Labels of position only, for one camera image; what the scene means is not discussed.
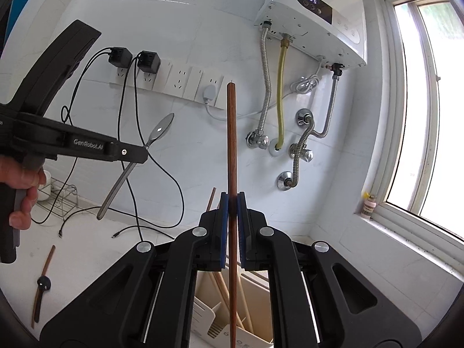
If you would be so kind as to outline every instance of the window sill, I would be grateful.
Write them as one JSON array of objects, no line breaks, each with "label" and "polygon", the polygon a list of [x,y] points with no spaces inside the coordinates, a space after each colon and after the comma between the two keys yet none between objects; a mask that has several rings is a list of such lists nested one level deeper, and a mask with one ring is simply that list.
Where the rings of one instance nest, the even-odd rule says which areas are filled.
[{"label": "window sill", "polygon": [[[449,242],[443,241],[443,239],[436,234],[433,234],[435,243],[426,241],[395,222],[379,215],[379,208],[382,208],[381,205],[375,209],[376,213],[373,215],[372,220],[364,218],[359,214],[355,214],[355,216],[464,282],[464,265],[462,264],[463,260],[460,259],[464,257],[464,248],[451,245]],[[462,246],[462,243],[457,240],[456,244]]]}]

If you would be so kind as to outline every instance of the yellow gas hose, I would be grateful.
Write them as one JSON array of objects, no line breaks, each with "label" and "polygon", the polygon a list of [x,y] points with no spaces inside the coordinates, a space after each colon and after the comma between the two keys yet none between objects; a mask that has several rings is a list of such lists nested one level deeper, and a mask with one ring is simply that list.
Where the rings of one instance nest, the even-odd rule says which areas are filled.
[{"label": "yellow gas hose", "polygon": [[287,48],[290,45],[289,35],[283,34],[284,39],[280,41],[279,68],[277,70],[277,121],[279,124],[279,140],[275,145],[276,150],[284,146],[284,107],[282,105],[282,89],[284,86],[284,65]]}]

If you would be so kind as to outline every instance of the white cable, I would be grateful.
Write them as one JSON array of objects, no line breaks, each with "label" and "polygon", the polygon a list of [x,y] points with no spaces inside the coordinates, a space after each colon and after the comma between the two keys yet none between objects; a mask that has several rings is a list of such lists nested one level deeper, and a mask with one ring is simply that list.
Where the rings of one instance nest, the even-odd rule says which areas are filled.
[{"label": "white cable", "polygon": [[[285,97],[287,97],[288,95],[290,95],[290,94],[293,94],[293,92],[290,92],[290,93],[285,94],[284,97],[282,97],[282,100],[283,100]],[[277,105],[277,102],[272,103],[272,104],[268,107],[268,111],[269,111],[271,108],[275,107],[276,105]],[[226,122],[226,121],[227,121],[227,118],[221,118],[221,117],[219,117],[219,116],[214,116],[214,115],[211,113],[210,109],[209,109],[210,107],[211,107],[211,106],[210,106],[207,102],[205,102],[206,112],[208,113],[208,115],[209,115],[210,117],[212,117],[212,118],[215,119],[215,120],[219,120],[220,122]],[[250,116],[257,115],[257,114],[259,114],[259,113],[261,113],[261,112],[262,112],[262,110],[261,110],[261,111],[255,111],[255,112],[252,112],[252,113],[247,113],[246,115],[238,115],[238,116],[237,116],[237,120],[238,120],[238,119],[243,119],[243,118],[249,118]]]},{"label": "white cable", "polygon": [[321,69],[322,62],[317,64],[317,70],[313,75],[309,77],[301,77],[300,80],[290,84],[290,90],[298,94],[308,94],[319,84],[319,70]]},{"label": "white cable", "polygon": [[[285,94],[282,97],[282,100],[284,100],[284,98],[289,96],[290,94],[294,94],[294,93],[308,94],[309,92],[311,92],[311,90],[315,89],[317,87],[317,85],[319,84],[319,80],[320,80],[318,74],[319,74],[319,70],[321,69],[321,64],[322,64],[322,62],[317,64],[317,71],[313,75],[310,75],[309,77],[301,77],[300,80],[293,82],[290,85],[291,92]],[[213,93],[215,93],[214,87],[212,87],[212,88],[206,87],[205,91],[203,92],[203,101],[205,102],[206,112],[213,119],[218,120],[220,122],[226,122],[227,118],[221,118],[219,116],[214,116],[210,111],[209,102],[213,99]],[[276,105],[277,105],[277,101],[272,103],[271,105],[269,105],[268,111],[271,108],[275,107]],[[252,112],[252,113],[247,113],[246,115],[238,115],[237,120],[238,119],[243,119],[243,118],[248,118],[250,116],[257,115],[257,114],[262,113],[262,112],[263,112],[263,110],[255,111],[255,112]]]}]

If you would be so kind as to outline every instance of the water heater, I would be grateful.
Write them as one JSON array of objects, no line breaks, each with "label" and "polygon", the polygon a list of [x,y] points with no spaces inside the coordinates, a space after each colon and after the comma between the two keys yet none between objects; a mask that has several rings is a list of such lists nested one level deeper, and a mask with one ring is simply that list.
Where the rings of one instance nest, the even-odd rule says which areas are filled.
[{"label": "water heater", "polygon": [[290,34],[293,47],[326,64],[366,65],[363,0],[266,0],[255,24],[264,21],[270,35]]}]

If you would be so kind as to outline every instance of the black cable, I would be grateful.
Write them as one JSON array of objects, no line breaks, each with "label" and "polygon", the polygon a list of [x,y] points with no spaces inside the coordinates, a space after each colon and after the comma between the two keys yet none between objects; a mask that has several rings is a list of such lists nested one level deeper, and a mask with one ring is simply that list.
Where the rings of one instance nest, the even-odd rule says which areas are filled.
[{"label": "black cable", "polygon": [[[124,103],[124,93],[126,92],[127,77],[129,76],[129,72],[131,71],[132,64],[136,63],[136,60],[137,60],[139,55],[140,55],[140,53],[131,60],[131,62],[129,64],[129,68],[127,69],[127,72],[126,72],[126,76],[124,77],[124,84],[122,86],[122,94],[121,94],[121,104],[119,105],[119,113],[118,113],[118,119],[117,119],[117,139],[118,139],[118,141],[121,141],[122,104]],[[124,162],[123,161],[121,161],[121,166],[122,166],[122,170],[124,171],[125,167],[124,167]],[[128,177],[126,179],[126,183],[127,183],[127,186],[129,187],[130,195],[131,195],[132,201],[134,203],[135,220],[136,220],[136,223],[137,223],[137,229],[138,229],[138,232],[139,232],[140,241],[143,242],[142,230],[140,228],[140,222],[139,222],[139,214],[138,214],[138,211],[137,211],[137,201],[135,199],[134,191],[132,190],[132,186],[131,186],[131,183],[129,182]]]},{"label": "black cable", "polygon": [[[132,228],[136,228],[137,225],[132,225],[132,226],[127,226],[125,227],[124,229],[121,229],[120,231],[116,232],[113,234],[112,238],[116,238],[117,236],[119,236],[119,234],[121,234],[123,231],[127,230],[127,229],[132,229]],[[155,228],[152,228],[151,226],[141,226],[141,228],[145,228],[145,229],[150,229],[150,230],[154,230],[154,231],[157,231],[161,234],[164,234],[166,237],[169,237],[171,239],[175,239],[174,237],[171,237],[169,234],[166,234],[162,231],[159,231],[159,230],[156,230]]]},{"label": "black cable", "polygon": [[[140,129],[140,120],[139,120],[139,101],[138,101],[138,95],[137,95],[137,61],[135,62],[135,66],[134,66],[134,88],[135,88],[135,120],[137,121],[137,130],[139,131],[139,136],[140,136],[140,140],[142,141],[142,145],[145,145],[145,140],[143,139],[143,135],[142,135],[142,130]],[[150,159],[157,165],[157,167],[159,167],[161,170],[163,170],[163,172],[168,175],[168,177],[170,177],[174,183],[176,184],[177,188],[179,189],[179,193],[180,193],[180,199],[182,200],[182,214],[180,215],[180,219],[179,219],[179,222],[177,222],[177,224],[175,225],[171,225],[171,226],[160,226],[160,228],[162,229],[171,229],[171,228],[175,228],[176,226],[179,226],[180,223],[182,222],[182,219],[184,218],[184,214],[185,214],[185,201],[184,201],[184,194],[182,192],[182,189],[180,188],[180,184],[179,182],[171,175],[169,174],[153,157],[152,155],[150,154],[150,152],[148,152],[148,156],[150,157]]]},{"label": "black cable", "polygon": [[[81,76],[79,77],[79,80],[78,80],[77,83],[76,83],[76,87],[74,88],[74,92],[73,92],[73,95],[72,95],[72,97],[71,97],[71,102],[69,103],[69,107],[63,106],[63,107],[61,108],[61,121],[62,121],[63,123],[66,123],[66,122],[69,120],[69,122],[71,123],[71,125],[73,125],[73,124],[72,124],[72,120],[71,120],[70,114],[71,114],[71,109],[72,109],[73,104],[74,104],[74,100],[75,100],[75,98],[76,98],[77,89],[79,89],[80,83],[81,83],[81,81],[82,81],[82,77],[85,75],[85,72],[87,72],[87,70],[90,68],[90,66],[92,65],[92,63],[93,63],[99,56],[111,54],[111,52],[103,52],[103,51],[110,50],[110,49],[111,49],[111,47],[103,48],[102,50],[99,50],[95,55],[93,55],[93,56],[90,58],[89,62],[88,62],[87,65],[85,66],[85,68],[84,68],[84,70],[83,70]],[[64,117],[64,118],[63,118],[63,111],[66,111],[66,117]]]},{"label": "black cable", "polygon": [[[84,209],[80,209],[79,211],[75,211],[75,212],[71,213],[71,214],[63,221],[63,224],[61,225],[61,228],[60,228],[60,230],[59,230],[59,232],[58,232],[58,236],[59,236],[60,238],[63,237],[63,228],[64,228],[64,224],[65,224],[66,222],[68,222],[68,220],[69,220],[72,216],[74,216],[76,213],[85,212],[85,211],[90,211],[90,210],[92,210],[92,209],[100,209],[100,208],[101,208],[101,206],[90,207],[90,208],[84,208]],[[123,211],[118,211],[117,209],[114,209],[114,208],[108,208],[108,209],[110,209],[110,210],[112,210],[112,211],[114,211],[114,212],[117,212],[117,213],[125,214],[126,216],[135,217],[135,215],[133,215],[133,214],[126,213],[126,212],[123,212]],[[139,217],[139,219],[142,220],[143,222],[146,222],[147,224],[153,225],[152,222],[147,221],[147,220],[145,220],[145,219],[142,218],[142,217]],[[128,228],[135,228],[135,227],[137,227],[137,225],[132,225],[132,226],[130,226],[130,227],[128,227]],[[113,238],[116,238],[123,230],[126,230],[126,229],[128,229],[128,228],[122,229],[122,230],[119,231],[117,234],[113,235]],[[171,239],[175,239],[174,237],[170,236],[169,234],[166,234],[166,233],[164,233],[163,231],[160,231],[160,230],[158,230],[158,229],[155,229],[155,228],[152,228],[152,227],[149,227],[149,226],[141,226],[141,228],[151,229],[151,230],[157,231],[157,232],[160,233],[160,234],[164,234],[166,237],[169,237],[169,238],[171,238]]]},{"label": "black cable", "polygon": [[[61,121],[62,121],[63,123],[66,123],[66,122],[69,120],[70,124],[73,125],[73,124],[72,124],[72,120],[71,120],[71,116],[70,116],[70,114],[71,114],[71,108],[73,107],[73,103],[74,103],[74,100],[75,100],[75,98],[76,98],[77,90],[79,89],[80,83],[81,83],[81,81],[82,81],[82,77],[85,75],[85,72],[87,72],[87,70],[90,68],[90,66],[92,65],[92,63],[93,63],[99,56],[105,55],[105,54],[109,54],[109,53],[110,53],[110,52],[103,52],[103,51],[106,51],[106,50],[109,50],[109,49],[110,49],[110,47],[103,48],[102,50],[99,50],[99,51],[98,51],[96,54],[94,54],[94,55],[90,58],[90,60],[87,62],[87,65],[85,66],[84,70],[82,71],[81,76],[79,77],[79,80],[78,80],[77,83],[76,83],[76,87],[74,88],[74,92],[73,92],[73,95],[72,95],[72,97],[71,97],[71,102],[70,102],[70,104],[69,104],[69,107],[63,106],[63,107],[61,108]],[[63,111],[66,111],[66,117],[65,117],[65,118],[63,118]],[[55,207],[56,202],[58,201],[59,195],[63,192],[64,187],[66,186],[66,184],[68,183],[69,178],[70,178],[71,175],[73,174],[72,172],[74,171],[74,168],[76,167],[76,163],[77,163],[77,157],[76,157],[76,159],[74,160],[74,164],[73,164],[73,166],[72,166],[72,168],[71,168],[71,171],[69,172],[68,177],[66,178],[66,181],[64,181],[63,186],[61,187],[60,191],[59,191],[58,194],[57,194],[57,197],[56,197],[55,200],[53,201],[52,207],[50,208],[50,211],[48,212],[47,217],[45,217],[45,219],[44,219],[43,221],[41,221],[41,222],[38,222],[38,221],[34,220],[33,218],[31,218],[31,220],[34,221],[36,224],[38,224],[38,225],[44,224],[44,223],[48,220],[48,218],[50,217],[50,215],[52,214],[52,210],[53,210],[53,208]]]}]

